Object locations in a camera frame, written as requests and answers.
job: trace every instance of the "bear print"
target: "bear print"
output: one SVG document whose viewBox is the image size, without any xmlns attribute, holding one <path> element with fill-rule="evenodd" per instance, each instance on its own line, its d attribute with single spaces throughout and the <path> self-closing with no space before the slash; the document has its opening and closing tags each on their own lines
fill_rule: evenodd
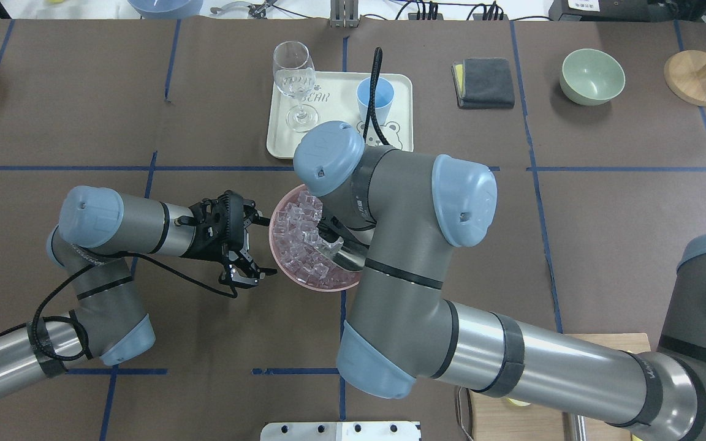
<svg viewBox="0 0 706 441">
<path fill-rule="evenodd" d="M 364 122 L 359 121 L 358 125 L 356 125 L 356 129 L 359 131 L 359 135 L 363 136 Z M 392 145 L 393 148 L 404 150 L 399 135 L 400 125 L 398 125 L 394 121 L 389 121 L 388 123 L 381 125 L 381 132 L 383 132 L 383 136 L 386 137 L 386 140 Z M 375 131 L 372 129 L 369 129 L 366 132 L 365 141 L 367 145 L 382 145 L 381 140 L 378 138 L 378 134 L 376 134 Z"/>
</svg>

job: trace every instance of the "folded cloth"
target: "folded cloth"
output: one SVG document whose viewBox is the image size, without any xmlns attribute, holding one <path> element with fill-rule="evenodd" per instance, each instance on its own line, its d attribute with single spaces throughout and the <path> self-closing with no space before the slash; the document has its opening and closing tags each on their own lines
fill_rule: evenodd
<svg viewBox="0 0 706 441">
<path fill-rule="evenodd" d="M 454 64 L 454 85 L 460 108 L 514 107 L 511 68 L 504 58 L 468 58 Z"/>
</svg>

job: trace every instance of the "green bowl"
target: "green bowl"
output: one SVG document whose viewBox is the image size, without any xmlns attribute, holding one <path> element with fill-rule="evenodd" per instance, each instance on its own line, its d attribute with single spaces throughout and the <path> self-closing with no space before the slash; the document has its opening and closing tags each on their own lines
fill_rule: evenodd
<svg viewBox="0 0 706 441">
<path fill-rule="evenodd" d="M 569 53 L 563 61 L 560 88 L 566 97 L 583 106 L 604 104 L 620 95 L 625 72 L 616 59 L 594 48 Z"/>
</svg>

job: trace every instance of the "wooden stand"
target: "wooden stand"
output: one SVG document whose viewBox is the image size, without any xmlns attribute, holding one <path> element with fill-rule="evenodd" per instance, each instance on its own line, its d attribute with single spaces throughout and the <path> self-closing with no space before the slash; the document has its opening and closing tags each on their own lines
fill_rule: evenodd
<svg viewBox="0 0 706 441">
<path fill-rule="evenodd" d="M 676 53 L 664 65 L 664 78 L 675 95 L 691 104 L 706 106 L 706 52 Z"/>
</svg>

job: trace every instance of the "pink bowl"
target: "pink bowl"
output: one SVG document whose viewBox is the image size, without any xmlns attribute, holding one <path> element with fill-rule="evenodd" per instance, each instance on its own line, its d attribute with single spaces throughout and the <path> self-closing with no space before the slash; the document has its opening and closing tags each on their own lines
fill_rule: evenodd
<svg viewBox="0 0 706 441">
<path fill-rule="evenodd" d="M 355 279 L 353 279 L 352 282 L 347 283 L 347 284 L 342 284 L 339 285 L 339 287 L 319 287 L 318 285 L 311 284 L 309 282 L 302 282 L 300 281 L 297 277 L 296 274 L 294 274 L 292 271 L 289 271 L 288 268 L 285 268 L 283 266 L 283 263 L 279 259 L 279 249 L 277 246 L 277 243 L 275 242 L 275 233 L 274 233 L 274 223 L 275 219 L 277 218 L 277 213 L 283 210 L 288 203 L 297 203 L 298 198 L 299 198 L 299 193 L 302 192 L 302 190 L 306 190 L 306 185 L 302 184 L 299 185 L 298 187 L 292 189 L 290 192 L 288 192 L 285 197 L 279 203 L 277 204 L 277 207 L 274 209 L 274 212 L 271 214 L 271 222 L 269 222 L 268 225 L 268 246 L 271 249 L 271 256 L 274 257 L 275 262 L 277 262 L 277 266 L 283 271 L 283 273 L 286 274 L 292 281 L 298 283 L 299 285 L 302 285 L 302 287 L 305 288 L 310 288 L 310 290 L 313 291 L 320 291 L 323 293 L 333 293 L 336 291 L 342 291 L 342 290 L 348 290 L 349 288 L 355 287 L 356 285 L 359 284 L 359 279 L 361 279 L 361 273 L 356 274 Z M 330 272 L 334 268 L 338 268 L 336 263 L 331 262 L 331 260 L 323 257 L 325 260 L 326 265 L 330 268 Z"/>
</svg>

